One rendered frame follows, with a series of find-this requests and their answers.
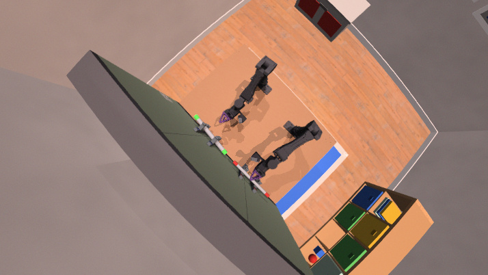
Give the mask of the white bar with green ends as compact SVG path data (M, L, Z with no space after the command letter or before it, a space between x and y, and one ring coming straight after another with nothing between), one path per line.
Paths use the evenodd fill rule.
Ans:
M203 122L202 120L200 119L200 117L196 114L194 116L194 118L196 119L196 121L199 123L199 125L201 125ZM203 130L207 133L207 135L210 137L210 139L213 139L215 136L211 133L211 131L208 129L207 126L205 126L203 128ZM217 140L215 142L216 146L219 148L219 150L225 155L227 153L226 149L220 144L220 142Z

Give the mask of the white bar with red end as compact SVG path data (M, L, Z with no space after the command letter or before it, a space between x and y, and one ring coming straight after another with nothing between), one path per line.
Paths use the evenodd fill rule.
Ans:
M246 171L244 171L244 169L242 169L242 167L240 167L240 165L236 162L236 161L233 161L233 164L248 178L250 179L250 175L248 175L248 173L246 173ZM251 181L266 197L269 197L269 194L263 190L263 188L261 188L261 186L259 186L259 184L257 184L257 182L255 182L255 180Z

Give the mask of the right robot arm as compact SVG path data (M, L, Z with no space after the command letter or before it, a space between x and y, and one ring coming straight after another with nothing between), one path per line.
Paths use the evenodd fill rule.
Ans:
M270 93L270 91L272 91L272 88L268 85L267 76L273 72L276 66L277 64L267 56L264 56L255 66L255 68L257 68L255 74L251 77L251 81L249 85L240 94L239 96L240 98L235 100L234 105L236 108L231 112L233 116L236 116L239 113L241 114L238 115L239 123L243 123L247 119L242 115L242 113L237 108L241 110L245 106L244 101L246 101L246 103L249 104L249 102L251 102L254 99L252 96L254 95L257 86L265 94L268 94Z

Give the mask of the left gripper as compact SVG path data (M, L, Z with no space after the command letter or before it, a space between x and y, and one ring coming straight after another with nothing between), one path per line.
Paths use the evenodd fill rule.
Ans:
M256 180L256 179L261 179L262 177L265 176L265 172L269 169L269 167L267 166L265 169L261 170L258 165L254 168L253 172L252 172L252 175L250 177L250 181L253 181L253 180ZM263 173L264 172L264 173ZM257 174L257 176L254 176L254 173Z

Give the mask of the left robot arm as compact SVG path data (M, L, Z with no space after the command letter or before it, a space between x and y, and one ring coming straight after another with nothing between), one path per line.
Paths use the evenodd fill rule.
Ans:
M309 126L308 128L307 125ZM276 154L279 158L277 158L276 155L275 157L273 155L270 155L266 160L264 160L257 152L255 152L251 156L251 161L255 161L259 163L259 161L262 160L258 164L258 167L261 170L265 169L267 166L272 170L276 169L277 165L279 163L286 161L289 155L295 149L299 148L301 145L305 144L306 142L313 140L314 138L316 138L315 139L316 141L321 138L323 132L321 131L321 129L319 128L319 126L316 124L314 120L309 122L307 125L304 127L299 126L297 129L297 127L291 121L288 121L284 125L284 128L287 131L289 131L295 137L295 139L287 144L282 145L281 147L278 147L273 151L273 154L274 155Z

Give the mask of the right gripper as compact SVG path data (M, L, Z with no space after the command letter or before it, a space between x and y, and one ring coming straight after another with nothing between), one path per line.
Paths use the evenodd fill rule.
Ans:
M231 112L235 109L235 105L233 105L230 109L226 109L225 111L223 111L222 115L221 115L221 118L219 120L220 123L222 122L226 122L226 121L229 121L229 120L232 120L235 116L233 116L231 114ZM228 111L229 110L229 111ZM224 116L224 118L223 118ZM223 118L223 121L221 121L221 119ZM224 120L225 118L227 118L226 120Z

